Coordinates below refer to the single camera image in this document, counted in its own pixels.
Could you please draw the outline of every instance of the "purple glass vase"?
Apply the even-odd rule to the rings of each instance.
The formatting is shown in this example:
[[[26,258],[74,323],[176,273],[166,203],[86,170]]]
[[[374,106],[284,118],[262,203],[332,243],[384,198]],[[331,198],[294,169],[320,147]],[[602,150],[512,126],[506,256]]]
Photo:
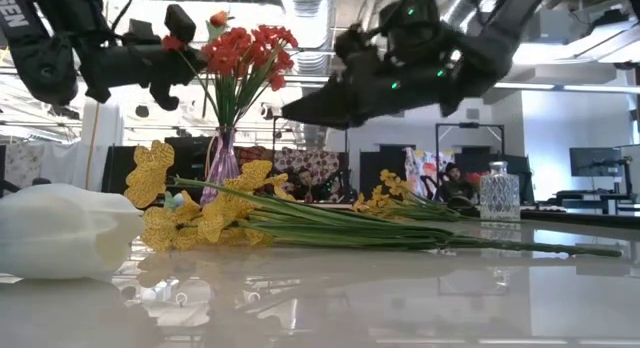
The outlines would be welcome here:
[[[211,163],[209,173],[207,174],[207,182],[223,185],[225,180],[236,178],[240,175],[238,161],[236,160],[236,155],[233,152],[234,135],[235,128],[233,127],[218,128],[215,156],[213,157],[213,162]],[[205,204],[213,201],[217,195],[217,189],[205,187],[202,190],[200,205],[204,206]]]

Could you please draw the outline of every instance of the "glossy table surface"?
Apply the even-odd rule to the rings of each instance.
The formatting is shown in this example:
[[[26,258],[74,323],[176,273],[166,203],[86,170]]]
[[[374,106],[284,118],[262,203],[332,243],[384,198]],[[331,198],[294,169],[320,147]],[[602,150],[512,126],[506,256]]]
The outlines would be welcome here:
[[[154,254],[134,243],[105,281],[0,277],[0,347],[640,347],[640,232],[536,222],[456,229],[624,254]]]

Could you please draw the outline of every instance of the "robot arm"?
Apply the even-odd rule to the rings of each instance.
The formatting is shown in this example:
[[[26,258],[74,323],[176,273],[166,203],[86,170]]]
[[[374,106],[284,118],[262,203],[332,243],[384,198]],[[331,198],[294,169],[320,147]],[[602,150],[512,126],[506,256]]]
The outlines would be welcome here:
[[[400,0],[380,12],[382,26],[354,25],[336,41],[347,66],[319,91],[285,105],[295,121],[337,129],[370,118],[439,103],[443,116],[465,97],[479,97],[507,75],[524,27],[542,0],[500,0],[478,36],[440,21],[435,0]],[[368,39],[387,37],[384,59]],[[451,60],[458,51],[460,59]]]
[[[49,21],[52,36],[36,4]],[[185,44],[193,40],[195,24],[180,6],[168,7],[165,24]],[[132,20],[129,33],[116,36],[102,16],[102,0],[0,0],[0,28],[29,92],[54,105],[67,105],[77,94],[74,51],[86,95],[101,103],[109,99],[109,88],[139,84],[150,87],[162,108],[174,110],[179,100],[169,95],[171,85],[193,80],[189,65],[196,70],[206,66],[193,48],[182,55],[165,51],[149,23]],[[123,45],[117,45],[118,39]]]

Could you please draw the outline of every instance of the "glass vase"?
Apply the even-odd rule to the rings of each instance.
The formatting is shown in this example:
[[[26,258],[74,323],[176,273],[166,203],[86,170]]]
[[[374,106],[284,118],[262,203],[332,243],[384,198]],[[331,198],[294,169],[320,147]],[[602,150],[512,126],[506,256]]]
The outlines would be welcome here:
[[[492,162],[480,181],[480,218],[520,220],[520,181],[507,173],[507,162]]]
[[[233,152],[235,128],[219,127],[215,142],[215,156],[211,167],[207,173],[207,182],[223,185],[227,179],[236,178],[240,175],[238,161]],[[205,205],[213,201],[218,195],[218,190],[205,187],[202,190],[200,205]]]

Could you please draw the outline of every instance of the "white flower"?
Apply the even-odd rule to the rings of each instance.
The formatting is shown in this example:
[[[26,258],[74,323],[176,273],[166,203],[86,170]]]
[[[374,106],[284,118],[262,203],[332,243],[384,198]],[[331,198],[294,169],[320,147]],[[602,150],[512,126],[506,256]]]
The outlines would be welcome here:
[[[0,273],[22,278],[98,277],[129,257],[142,212],[118,194],[66,184],[0,199]]]

